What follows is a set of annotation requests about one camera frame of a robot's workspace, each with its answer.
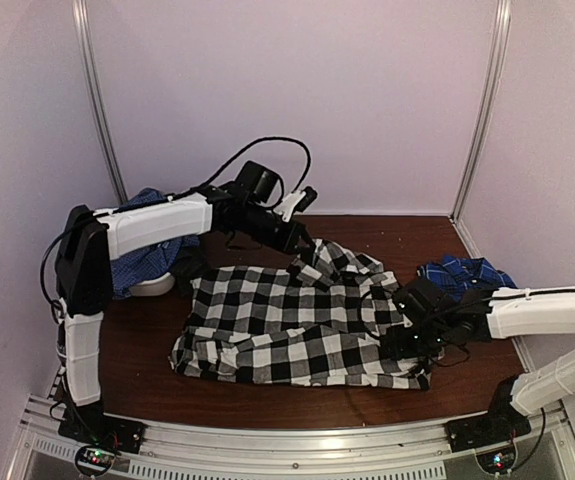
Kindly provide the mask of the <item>black white checkered shirt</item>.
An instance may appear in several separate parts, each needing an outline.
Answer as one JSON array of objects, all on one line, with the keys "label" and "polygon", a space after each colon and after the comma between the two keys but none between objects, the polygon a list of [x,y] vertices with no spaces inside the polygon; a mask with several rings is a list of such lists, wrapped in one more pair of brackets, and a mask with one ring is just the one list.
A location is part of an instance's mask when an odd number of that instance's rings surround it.
[{"label": "black white checkered shirt", "polygon": [[335,242],[284,268],[226,266],[191,282],[191,311],[169,357],[186,377],[305,387],[426,390],[427,361],[396,360],[387,333],[404,325],[383,263]]}]

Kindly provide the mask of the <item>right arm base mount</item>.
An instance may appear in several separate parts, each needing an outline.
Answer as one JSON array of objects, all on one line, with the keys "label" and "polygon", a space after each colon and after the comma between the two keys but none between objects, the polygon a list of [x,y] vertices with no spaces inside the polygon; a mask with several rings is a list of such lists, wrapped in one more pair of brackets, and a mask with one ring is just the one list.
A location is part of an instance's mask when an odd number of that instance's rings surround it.
[{"label": "right arm base mount", "polygon": [[510,418],[489,413],[446,423],[447,439],[453,453],[508,443],[531,432],[525,417]]}]

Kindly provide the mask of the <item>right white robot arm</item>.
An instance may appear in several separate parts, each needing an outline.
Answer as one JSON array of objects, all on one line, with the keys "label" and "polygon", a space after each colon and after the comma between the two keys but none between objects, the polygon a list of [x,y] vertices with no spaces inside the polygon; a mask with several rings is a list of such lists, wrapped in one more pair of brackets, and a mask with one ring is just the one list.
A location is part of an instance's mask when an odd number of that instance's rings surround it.
[{"label": "right white robot arm", "polygon": [[[575,286],[545,289],[474,288],[460,301],[418,278],[393,295],[402,323],[380,337],[389,358],[429,362],[446,345],[464,349],[473,340],[529,335],[575,335]],[[575,394],[575,349],[546,366],[499,383],[479,430],[486,440],[502,440],[546,405]]]}]

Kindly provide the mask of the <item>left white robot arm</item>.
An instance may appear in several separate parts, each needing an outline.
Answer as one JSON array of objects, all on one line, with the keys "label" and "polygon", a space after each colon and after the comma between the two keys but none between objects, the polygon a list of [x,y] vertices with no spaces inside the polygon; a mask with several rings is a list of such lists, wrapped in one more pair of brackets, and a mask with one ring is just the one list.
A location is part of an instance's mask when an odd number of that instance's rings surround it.
[{"label": "left white robot arm", "polygon": [[263,207],[248,194],[204,187],[148,205],[92,211],[74,208],[54,241],[56,297],[47,300],[59,326],[58,356],[66,375],[66,394],[77,407],[73,429],[90,444],[111,433],[105,415],[89,405],[101,400],[100,327],[112,297],[111,263],[128,253],[188,235],[241,232],[255,242],[293,255],[312,245],[294,214],[317,198],[307,187],[289,193],[275,207]]}]

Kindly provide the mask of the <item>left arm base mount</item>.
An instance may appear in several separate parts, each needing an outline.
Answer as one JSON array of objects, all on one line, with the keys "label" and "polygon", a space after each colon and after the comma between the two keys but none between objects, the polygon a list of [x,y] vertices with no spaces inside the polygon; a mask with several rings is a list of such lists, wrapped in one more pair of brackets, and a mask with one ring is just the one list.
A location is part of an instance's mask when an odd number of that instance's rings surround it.
[{"label": "left arm base mount", "polygon": [[58,434],[80,443],[138,454],[145,430],[140,421],[108,416],[97,409],[67,407]]}]

